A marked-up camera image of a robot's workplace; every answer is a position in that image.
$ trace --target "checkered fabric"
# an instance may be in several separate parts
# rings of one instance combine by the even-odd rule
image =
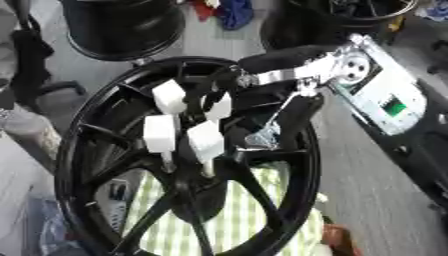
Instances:
[[[275,168],[264,166],[253,172],[278,206],[286,187]],[[124,234],[145,214],[163,194],[161,184],[149,174],[143,174],[137,195],[131,205]],[[223,210],[204,225],[215,253],[229,250],[247,241],[266,223],[263,209],[238,183],[230,182]],[[313,255],[323,233],[321,213],[313,209],[308,220],[289,244],[278,254],[282,256]],[[199,243],[190,224],[177,218],[171,211],[159,219],[140,240],[140,248],[162,256],[201,255]]]

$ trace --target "white foam block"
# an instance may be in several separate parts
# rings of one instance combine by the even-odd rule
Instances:
[[[176,149],[176,128],[172,115],[147,116],[143,129],[143,139],[149,152],[172,152]]]
[[[232,98],[227,92],[219,102],[216,102],[209,112],[205,113],[208,120],[218,121],[223,118],[227,118],[232,113]]]
[[[178,114],[186,109],[185,91],[173,79],[152,89],[154,101],[163,114]]]
[[[208,120],[187,131],[191,148],[201,163],[206,163],[224,153],[224,137],[219,125]]]

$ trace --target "concrete floor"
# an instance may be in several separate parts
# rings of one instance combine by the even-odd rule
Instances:
[[[270,2],[253,2],[255,20],[235,32],[223,31],[214,19],[201,23],[191,9],[186,9],[184,36],[155,58],[205,55],[239,59],[263,52],[258,29]],[[443,37],[445,28],[448,24],[410,17],[406,30],[389,50],[414,74],[448,96],[444,83],[448,78],[446,74],[429,76],[425,73],[427,65],[436,60],[429,51],[429,44]],[[128,63],[96,61],[75,52],[66,40],[60,12],[50,19],[44,34],[56,50],[49,61],[55,80],[78,80],[93,94],[130,68]],[[42,106],[64,130],[84,100],[71,92],[61,92],[45,98]],[[325,108],[314,123],[323,156],[321,190],[330,198],[324,212],[352,230],[364,255],[448,254],[447,238],[437,213],[428,208],[429,200],[357,127],[336,98],[327,98]]]

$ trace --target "wheel spoke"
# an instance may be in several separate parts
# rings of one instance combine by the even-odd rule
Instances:
[[[272,229],[282,228],[284,226],[285,219],[281,216],[277,210],[277,207],[255,178],[252,171],[248,167],[236,162],[228,162],[228,164],[229,163],[232,163],[231,167],[235,173],[235,180],[247,189],[247,191],[258,201],[265,211],[268,219],[268,226]]]
[[[199,211],[195,205],[193,196],[191,195],[190,190],[182,193],[183,199],[185,201],[185,209],[191,216],[191,225],[193,226],[194,232],[199,241],[199,245],[201,246],[201,251],[203,256],[212,256],[213,249],[210,244],[210,240],[208,239],[207,232],[203,225],[203,220]]]
[[[305,155],[308,153],[307,149],[297,150],[251,150],[251,149],[238,149],[238,153],[243,154],[243,159],[250,163],[250,165],[256,165],[258,163],[276,162],[276,161],[292,161],[297,159],[298,155]]]
[[[87,136],[90,140],[102,139],[121,148],[128,148],[130,145],[130,140],[126,139],[124,136],[101,126],[80,124],[79,129],[81,134]]]
[[[157,200],[137,224],[132,227],[131,231],[118,243],[111,254],[124,253],[138,244],[145,232],[172,208],[172,201],[176,195],[175,191],[170,191]]]
[[[373,5],[372,0],[366,0],[366,1],[367,1],[367,4],[369,5],[370,12],[372,12],[372,15],[374,17],[378,17],[378,13],[376,12],[376,9],[375,9],[375,6]]]
[[[154,99],[148,95],[142,92],[141,90],[125,83],[119,83],[118,88],[120,89],[123,94],[129,99],[129,98],[135,98],[138,100],[141,100],[145,104],[148,104],[150,106],[154,106]]]
[[[117,160],[115,160],[115,162],[105,167],[92,178],[88,179],[84,185],[94,189],[100,187],[111,179],[132,169],[132,164],[135,164],[144,153],[145,150],[143,149],[125,152]]]
[[[177,65],[177,74],[176,74],[176,81],[178,83],[180,83],[183,79],[184,76],[184,68],[187,66],[187,64],[185,62],[181,62],[179,63],[179,65]]]

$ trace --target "bolt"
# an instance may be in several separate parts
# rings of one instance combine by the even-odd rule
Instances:
[[[441,125],[445,125],[445,124],[448,123],[446,114],[439,114],[439,123],[440,123]]]
[[[411,153],[409,148],[406,146],[399,146],[399,147],[395,148],[394,151],[402,156],[409,156],[409,154]]]

